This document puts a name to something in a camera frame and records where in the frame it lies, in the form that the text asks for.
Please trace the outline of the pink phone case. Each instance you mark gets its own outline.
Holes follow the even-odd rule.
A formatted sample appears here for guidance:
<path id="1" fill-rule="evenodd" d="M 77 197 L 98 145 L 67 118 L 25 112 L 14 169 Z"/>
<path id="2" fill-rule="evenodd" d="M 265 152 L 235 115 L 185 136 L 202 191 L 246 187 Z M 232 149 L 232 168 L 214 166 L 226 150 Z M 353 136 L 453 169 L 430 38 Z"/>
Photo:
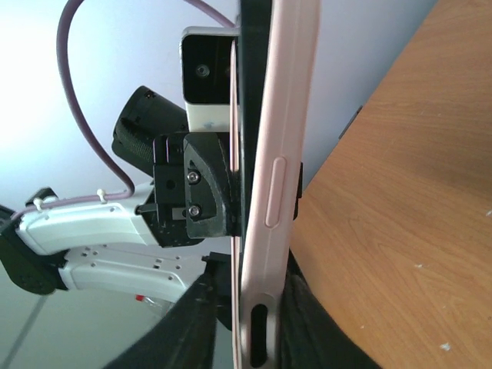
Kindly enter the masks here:
<path id="1" fill-rule="evenodd" d="M 236 368 L 277 366 L 320 15 L 319 1 L 272 3 L 251 202 L 243 250 L 232 255 Z"/>

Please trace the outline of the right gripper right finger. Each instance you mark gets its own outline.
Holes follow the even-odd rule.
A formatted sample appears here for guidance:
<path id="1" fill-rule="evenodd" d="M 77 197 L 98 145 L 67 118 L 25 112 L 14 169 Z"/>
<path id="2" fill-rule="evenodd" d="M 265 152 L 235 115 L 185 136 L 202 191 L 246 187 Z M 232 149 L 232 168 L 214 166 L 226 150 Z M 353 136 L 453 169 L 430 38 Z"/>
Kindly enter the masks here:
<path id="1" fill-rule="evenodd" d="M 292 253 L 281 302 L 278 368 L 379 368 L 313 295 Z"/>

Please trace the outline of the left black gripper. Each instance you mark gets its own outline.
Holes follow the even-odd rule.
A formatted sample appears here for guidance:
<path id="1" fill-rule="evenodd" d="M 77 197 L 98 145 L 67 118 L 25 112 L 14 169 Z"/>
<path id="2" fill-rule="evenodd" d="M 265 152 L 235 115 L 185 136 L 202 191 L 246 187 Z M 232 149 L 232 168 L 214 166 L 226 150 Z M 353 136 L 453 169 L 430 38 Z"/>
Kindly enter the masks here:
<path id="1" fill-rule="evenodd" d="M 141 86 L 115 124 L 111 149 L 151 176 L 151 193 L 135 213 L 162 247 L 238 236 L 238 179 L 226 132 L 191 132 L 185 110 Z"/>

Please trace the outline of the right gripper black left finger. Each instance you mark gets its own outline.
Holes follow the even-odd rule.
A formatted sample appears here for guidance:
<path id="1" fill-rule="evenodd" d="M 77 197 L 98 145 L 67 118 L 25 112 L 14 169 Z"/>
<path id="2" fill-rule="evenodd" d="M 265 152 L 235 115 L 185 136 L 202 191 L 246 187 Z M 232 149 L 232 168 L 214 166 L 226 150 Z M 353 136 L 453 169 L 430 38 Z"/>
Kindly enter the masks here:
<path id="1" fill-rule="evenodd" d="M 218 265 L 206 268 L 171 310 L 107 368 L 211 368 L 217 326 Z"/>

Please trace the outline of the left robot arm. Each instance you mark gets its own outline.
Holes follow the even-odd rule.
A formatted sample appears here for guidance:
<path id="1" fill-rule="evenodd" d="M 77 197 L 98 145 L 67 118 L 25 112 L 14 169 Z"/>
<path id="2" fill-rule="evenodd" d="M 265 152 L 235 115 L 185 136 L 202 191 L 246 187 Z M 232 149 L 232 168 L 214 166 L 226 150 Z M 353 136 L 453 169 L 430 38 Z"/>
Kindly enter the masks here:
<path id="1" fill-rule="evenodd" d="M 201 242 L 232 235 L 230 108 L 178 107 L 141 86 L 113 131 L 112 150 L 150 177 L 124 194 L 84 201 L 50 188 L 1 226 L 1 261 L 25 291 L 105 289 L 176 302 L 223 254 Z"/>

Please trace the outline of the black phone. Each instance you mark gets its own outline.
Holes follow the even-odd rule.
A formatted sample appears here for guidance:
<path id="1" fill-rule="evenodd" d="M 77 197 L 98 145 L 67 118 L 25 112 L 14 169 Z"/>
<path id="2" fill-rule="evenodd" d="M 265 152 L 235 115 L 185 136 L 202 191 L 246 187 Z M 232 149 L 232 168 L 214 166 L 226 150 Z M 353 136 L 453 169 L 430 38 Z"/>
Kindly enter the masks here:
<path id="1" fill-rule="evenodd" d="M 239 178 L 237 206 L 239 235 L 241 236 L 240 255 L 243 255 L 268 58 L 272 2 L 240 1 L 238 10 L 239 36 L 236 52 L 238 58 Z"/>

